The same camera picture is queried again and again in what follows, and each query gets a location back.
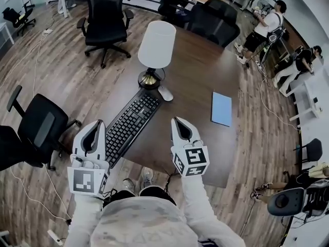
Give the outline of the grey office chair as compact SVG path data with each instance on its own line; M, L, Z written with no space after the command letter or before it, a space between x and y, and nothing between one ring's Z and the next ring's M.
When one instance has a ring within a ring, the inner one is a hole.
M267 210L273 216L294 216L304 206L305 189L292 188L273 195L267 203Z

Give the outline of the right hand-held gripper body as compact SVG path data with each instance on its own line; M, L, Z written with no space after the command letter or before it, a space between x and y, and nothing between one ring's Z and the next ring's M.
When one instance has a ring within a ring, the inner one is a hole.
M207 146L171 147L172 162L181 177L192 177L205 174L210 162Z

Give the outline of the blue notebook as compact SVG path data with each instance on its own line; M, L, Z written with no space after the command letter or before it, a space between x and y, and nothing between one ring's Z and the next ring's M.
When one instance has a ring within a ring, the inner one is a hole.
M223 126L232 126L232 100L219 93L212 93L211 121Z

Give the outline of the dark wooden desk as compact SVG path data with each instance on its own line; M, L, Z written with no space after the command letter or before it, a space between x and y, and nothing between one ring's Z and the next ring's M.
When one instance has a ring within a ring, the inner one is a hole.
M124 158L159 171L172 171L171 119L195 125L208 147L210 165L204 183L224 188L233 167L239 120L239 67L230 51L189 31L178 29L164 85L173 94L124 153ZM212 122L212 94L232 100L232 125Z

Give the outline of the white shade table lamp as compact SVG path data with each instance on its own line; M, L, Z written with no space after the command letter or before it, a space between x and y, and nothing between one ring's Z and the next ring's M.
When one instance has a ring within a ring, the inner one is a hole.
M138 60L147 70L140 73L140 87L153 90L160 86L158 69L167 67L172 59L176 28L165 21L152 21L148 24L138 51Z

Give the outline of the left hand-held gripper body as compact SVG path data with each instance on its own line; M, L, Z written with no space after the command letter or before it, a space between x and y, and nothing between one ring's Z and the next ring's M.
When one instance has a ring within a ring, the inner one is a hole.
M71 166L67 167L69 190L73 194L103 199L110 174L107 161L70 155Z

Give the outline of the white side table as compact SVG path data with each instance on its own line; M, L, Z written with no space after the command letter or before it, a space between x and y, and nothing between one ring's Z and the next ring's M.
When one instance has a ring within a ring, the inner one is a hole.
M298 114L291 117L289 119L289 121L296 120L296 119L300 118L300 116L305 115L305 114L310 113L310 112L312 112L316 118L320 117L321 107L318 104L318 98L316 97L315 94L312 93L312 91L310 89L310 86L308 85L307 81L302 82L297 87L295 87L290 92L288 92L287 97L294 94L295 92L297 92L301 89L304 89L305 92L306 92L307 100L308 100L308 103L309 103L309 108L307 108L303 112L298 112Z

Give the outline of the person's right forearm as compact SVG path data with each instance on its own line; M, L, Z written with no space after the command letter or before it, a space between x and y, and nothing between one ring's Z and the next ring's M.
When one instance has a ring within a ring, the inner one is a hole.
M197 234L200 247L246 247L244 240L214 214L202 177L182 178L184 213L188 226Z

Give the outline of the person's right shoe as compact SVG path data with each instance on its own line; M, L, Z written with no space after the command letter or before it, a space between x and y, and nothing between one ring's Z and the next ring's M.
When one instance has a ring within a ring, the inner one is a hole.
M143 169L141 171L141 176L142 176L142 181L140 184L141 189L147 188L148 186L152 185L152 179L153 179L154 173L151 168L143 167Z

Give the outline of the grey mouse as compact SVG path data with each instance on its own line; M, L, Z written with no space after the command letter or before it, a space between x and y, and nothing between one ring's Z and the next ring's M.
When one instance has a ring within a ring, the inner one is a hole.
M158 92L162 96L162 98L167 102L172 101L174 98L172 93L163 85L160 85L158 87Z

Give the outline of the person's left forearm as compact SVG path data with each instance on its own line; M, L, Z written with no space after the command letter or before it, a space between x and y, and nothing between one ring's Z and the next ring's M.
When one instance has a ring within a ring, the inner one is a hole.
M103 201L75 194L75 211L64 247L90 247L90 238L100 220Z

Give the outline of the person's shoe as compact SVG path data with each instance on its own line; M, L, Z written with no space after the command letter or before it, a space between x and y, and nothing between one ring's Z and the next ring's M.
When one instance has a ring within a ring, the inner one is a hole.
M152 185L152 179L153 179L154 173L151 168L143 167L143 169L141 171L141 176L142 176L142 181L140 184L141 189L147 188L148 186Z
M124 179L122 181L122 185L125 190L130 191L132 194L135 193L135 184L131 179L129 179L129 178Z

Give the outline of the person's left shoe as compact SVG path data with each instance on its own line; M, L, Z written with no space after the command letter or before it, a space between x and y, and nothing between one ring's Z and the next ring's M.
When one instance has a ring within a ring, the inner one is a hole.
M124 179L122 181L122 185L125 190L130 191L132 194L135 193L135 184L131 179L129 179L129 178Z

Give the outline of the person's torso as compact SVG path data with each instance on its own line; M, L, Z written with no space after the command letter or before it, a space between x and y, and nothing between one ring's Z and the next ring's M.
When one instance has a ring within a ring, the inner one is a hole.
M132 197L103 209L90 247L199 247L199 241L172 202Z

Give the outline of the black keyboard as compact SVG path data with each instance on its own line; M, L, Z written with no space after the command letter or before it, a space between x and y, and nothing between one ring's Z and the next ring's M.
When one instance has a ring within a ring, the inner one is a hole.
M112 169L159 109L161 101L141 89L125 105L105 131L105 160Z

